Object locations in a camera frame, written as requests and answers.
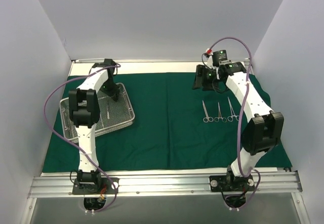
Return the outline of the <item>silver wire mesh tray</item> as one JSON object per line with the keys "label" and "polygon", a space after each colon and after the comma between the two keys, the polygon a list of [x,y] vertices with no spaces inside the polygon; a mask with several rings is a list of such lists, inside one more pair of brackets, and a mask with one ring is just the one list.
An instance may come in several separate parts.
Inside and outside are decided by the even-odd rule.
{"label": "silver wire mesh tray", "polygon": [[[108,95],[99,91],[98,103],[100,109],[100,118],[96,125],[95,136],[99,137],[107,133],[125,128],[133,124],[135,112],[133,110],[130,98],[123,83],[117,84],[120,89],[119,99],[114,102]],[[107,120],[106,105],[110,106],[110,119]],[[73,122],[69,118],[69,99],[64,98],[60,101],[60,116],[63,129],[63,136],[78,143],[78,136]]]}

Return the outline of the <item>steel surgical scissors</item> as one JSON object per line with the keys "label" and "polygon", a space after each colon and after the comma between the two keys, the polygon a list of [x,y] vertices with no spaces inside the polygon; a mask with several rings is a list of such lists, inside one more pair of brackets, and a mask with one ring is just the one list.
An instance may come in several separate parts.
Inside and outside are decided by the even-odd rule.
{"label": "steel surgical scissors", "polygon": [[210,117],[210,116],[208,115],[208,111],[207,111],[207,108],[206,108],[206,105],[205,105],[204,100],[202,100],[202,107],[203,107],[203,110],[204,110],[204,113],[205,113],[205,117],[203,118],[203,122],[204,122],[204,123],[213,122],[214,119],[213,119],[213,117]]}

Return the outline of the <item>steel forceps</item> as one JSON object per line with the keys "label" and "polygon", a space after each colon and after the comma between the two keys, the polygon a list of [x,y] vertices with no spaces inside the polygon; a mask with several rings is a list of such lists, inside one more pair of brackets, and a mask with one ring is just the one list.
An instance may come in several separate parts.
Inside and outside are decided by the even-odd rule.
{"label": "steel forceps", "polygon": [[215,122],[223,122],[223,123],[227,122],[227,118],[222,116],[220,102],[218,102],[218,116],[216,116],[214,118],[214,121]]}

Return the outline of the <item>green surgical cloth kit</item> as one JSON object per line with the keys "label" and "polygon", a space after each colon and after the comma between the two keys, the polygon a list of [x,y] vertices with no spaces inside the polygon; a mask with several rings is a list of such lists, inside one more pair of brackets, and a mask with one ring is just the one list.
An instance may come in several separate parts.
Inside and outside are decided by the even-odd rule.
{"label": "green surgical cloth kit", "polygon": [[119,74],[135,112],[132,125],[96,138],[100,167],[110,170],[178,170],[227,167],[236,159],[237,121],[204,123],[208,115],[236,114],[232,92],[192,89],[193,73]]}

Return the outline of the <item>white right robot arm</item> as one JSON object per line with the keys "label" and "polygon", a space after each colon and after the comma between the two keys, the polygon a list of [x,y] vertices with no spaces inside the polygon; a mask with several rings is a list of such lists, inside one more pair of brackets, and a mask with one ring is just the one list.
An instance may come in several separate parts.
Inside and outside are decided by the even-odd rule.
{"label": "white right robot arm", "polygon": [[255,189],[251,171],[280,141],[284,117],[264,102],[248,75],[242,62],[226,62],[215,69],[196,67],[192,88],[211,91],[218,82],[223,82],[240,103],[240,113],[247,118],[246,127],[238,133],[237,158],[227,167],[225,175],[210,178],[213,192]]}

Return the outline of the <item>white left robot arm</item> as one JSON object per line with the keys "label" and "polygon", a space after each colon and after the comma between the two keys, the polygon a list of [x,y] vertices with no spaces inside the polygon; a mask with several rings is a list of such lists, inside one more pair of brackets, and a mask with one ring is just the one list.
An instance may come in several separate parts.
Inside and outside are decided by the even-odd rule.
{"label": "white left robot arm", "polygon": [[95,63],[89,72],[90,76],[68,93],[69,118],[75,126],[78,146],[81,148],[77,182],[90,193],[97,193],[102,188],[95,143],[95,129],[100,118],[98,92],[118,101],[120,89],[113,81],[116,66],[112,59]]}

